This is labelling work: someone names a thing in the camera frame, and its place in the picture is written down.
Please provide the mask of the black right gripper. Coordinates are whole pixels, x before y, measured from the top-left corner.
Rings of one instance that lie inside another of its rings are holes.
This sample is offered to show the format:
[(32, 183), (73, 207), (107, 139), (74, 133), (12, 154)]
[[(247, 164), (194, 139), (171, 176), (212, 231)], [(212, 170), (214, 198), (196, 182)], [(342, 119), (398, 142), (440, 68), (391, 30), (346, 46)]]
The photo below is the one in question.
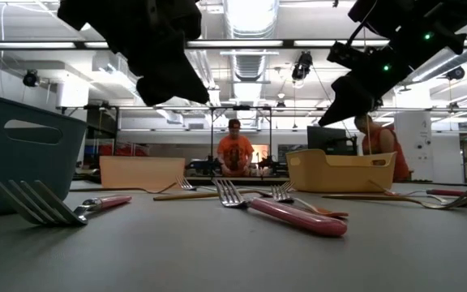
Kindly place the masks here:
[(416, 71), (440, 50), (462, 54), (467, 35), (456, 33), (439, 21), (413, 20), (401, 25), (388, 44), (377, 49), (354, 76), (338, 78), (333, 103), (318, 121), (321, 127), (375, 111), (381, 96)]

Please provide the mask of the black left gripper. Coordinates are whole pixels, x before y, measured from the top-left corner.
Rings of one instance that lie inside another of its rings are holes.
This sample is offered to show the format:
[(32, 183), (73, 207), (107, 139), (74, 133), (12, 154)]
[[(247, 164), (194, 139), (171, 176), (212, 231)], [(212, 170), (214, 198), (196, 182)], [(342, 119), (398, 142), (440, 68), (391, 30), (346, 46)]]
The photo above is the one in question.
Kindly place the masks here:
[(141, 76), (136, 90), (147, 106), (173, 97), (205, 104), (208, 90), (186, 59), (184, 45), (201, 34), (195, 0), (62, 0), (58, 18), (76, 30), (90, 24)]

